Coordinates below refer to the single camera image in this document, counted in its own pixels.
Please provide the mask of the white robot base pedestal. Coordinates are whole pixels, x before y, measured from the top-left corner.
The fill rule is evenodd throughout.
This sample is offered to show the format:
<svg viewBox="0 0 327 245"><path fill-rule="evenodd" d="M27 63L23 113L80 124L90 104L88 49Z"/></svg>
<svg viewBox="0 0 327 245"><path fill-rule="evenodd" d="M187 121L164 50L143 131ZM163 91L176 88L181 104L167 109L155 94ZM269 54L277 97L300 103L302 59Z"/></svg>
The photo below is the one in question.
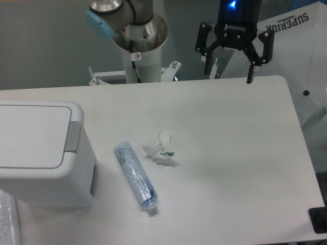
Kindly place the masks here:
<svg viewBox="0 0 327 245"><path fill-rule="evenodd" d="M148 52L129 52L120 48L123 57L123 65L126 74L131 69L139 70L140 83L161 82L161 46ZM131 84L132 78L128 75L127 84Z"/></svg>

